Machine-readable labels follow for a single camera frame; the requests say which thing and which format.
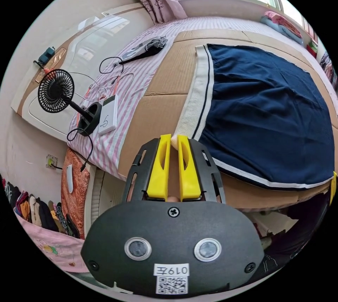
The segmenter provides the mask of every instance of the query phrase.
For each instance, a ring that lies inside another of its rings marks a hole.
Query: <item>pink striped bedsheet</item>
[[[331,94],[332,101],[338,113],[337,95],[315,58],[298,43],[274,31],[265,24],[250,20],[224,17],[195,17],[174,20],[151,27],[136,37],[120,52],[119,56],[144,40],[155,36],[166,36],[168,39],[166,46],[157,55],[136,60],[125,65],[117,88],[117,94],[119,96],[118,127],[116,130],[102,136],[98,135],[98,129],[92,133],[91,138],[93,140],[94,149],[91,157],[89,158],[89,161],[92,164],[119,179],[125,180],[125,177],[118,173],[119,158],[136,106],[146,92],[151,79],[156,73],[158,66],[167,54],[171,45],[173,44],[176,36],[182,31],[198,29],[234,29],[241,31],[251,31],[273,37],[294,47],[305,56],[305,58],[312,64],[313,68],[322,78],[326,88]],[[105,71],[110,71],[114,62],[116,62],[116,60],[112,61],[107,66]],[[118,68],[109,74],[100,74],[96,79],[99,85],[107,88],[108,96],[113,93],[115,88],[115,84],[111,85],[111,82],[119,73],[117,69]],[[97,97],[98,87],[96,84],[94,84],[86,98],[90,100],[96,100]],[[81,105],[89,106],[90,102],[84,100]],[[71,120],[69,130],[77,127],[76,122],[77,119],[75,115]],[[87,157],[91,148],[90,140],[81,136],[80,134],[77,134],[73,141],[68,142],[68,145],[70,148],[80,153],[84,157]]]

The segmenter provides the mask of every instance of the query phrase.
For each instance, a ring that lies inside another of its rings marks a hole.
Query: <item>fan base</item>
[[[96,127],[99,125],[100,122],[100,115],[101,115],[102,105],[99,102],[95,102],[91,104],[87,109],[86,113],[91,116],[91,120],[87,120],[83,116],[81,116],[78,124],[78,128],[81,128],[82,130],[79,130],[79,133],[87,137],[88,135],[92,134]]]

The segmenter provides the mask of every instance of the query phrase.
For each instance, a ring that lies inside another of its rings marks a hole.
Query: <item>screw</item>
[[[89,261],[89,265],[92,270],[95,270],[95,271],[99,270],[99,265],[95,261],[92,261],[92,260]]]
[[[251,263],[249,263],[249,264],[245,267],[244,272],[245,272],[246,274],[249,274],[249,273],[251,273],[255,268],[256,268],[256,264],[255,264],[254,262],[251,262]]]
[[[180,214],[180,211],[176,207],[171,207],[168,209],[168,215],[172,218],[179,216],[179,214]]]

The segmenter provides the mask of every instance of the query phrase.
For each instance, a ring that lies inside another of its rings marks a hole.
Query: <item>black cable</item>
[[[54,168],[56,168],[56,169],[62,169],[62,167],[57,167],[57,166],[55,166],[54,164],[50,164],[50,166],[52,166],[52,167],[54,167]]]
[[[101,66],[102,66],[103,62],[105,62],[105,61],[108,60],[108,59],[112,59],[112,58],[117,58],[117,59],[120,59],[120,60],[121,60],[121,62],[118,63],[118,65],[122,65],[122,71],[121,71],[120,75],[123,73],[123,70],[124,70],[123,60],[122,60],[120,57],[114,56],[114,57],[108,57],[108,58],[102,60],[100,66],[99,66],[99,72],[100,72],[101,74],[108,74],[108,73],[111,73],[111,72],[114,71],[115,66],[117,66],[116,64],[113,65],[113,69],[112,69],[111,71],[109,71],[109,72],[102,72],[102,71],[101,71]]]
[[[75,131],[76,131],[76,134],[74,135],[74,137],[73,137],[72,139],[69,139],[69,135],[70,135],[71,133],[75,132]],[[79,127],[74,128],[73,130],[71,130],[71,131],[67,134],[67,140],[68,140],[68,141],[73,141],[73,140],[76,138],[77,133],[78,133],[79,131],[82,131],[82,132],[84,132],[84,133],[87,133],[83,128],[79,128]],[[87,159],[85,160],[84,164],[82,165],[82,167],[81,167],[81,169],[80,169],[80,172],[83,172],[84,169],[86,168],[86,164],[87,164],[87,162],[88,162],[88,160],[89,160],[91,154],[93,153],[93,149],[94,149],[94,144],[93,144],[92,138],[89,136],[89,134],[87,134],[87,137],[89,138],[92,147],[91,147],[91,149],[90,149],[90,152],[89,152],[89,154],[88,154]]]

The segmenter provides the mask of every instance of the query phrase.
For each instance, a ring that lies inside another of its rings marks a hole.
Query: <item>headboard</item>
[[[153,25],[140,3],[105,11],[101,17],[88,18],[55,38],[50,43],[50,47],[56,48],[55,55],[45,67],[62,68],[96,79],[102,60],[117,55],[130,41]],[[60,113],[50,114],[40,107],[37,90],[43,76],[43,71],[32,62],[12,100],[11,108],[39,130],[66,141],[74,110],[68,107]],[[79,74],[72,74],[72,77],[75,92],[84,96],[93,81]],[[73,101],[79,103],[81,98],[75,94]]]

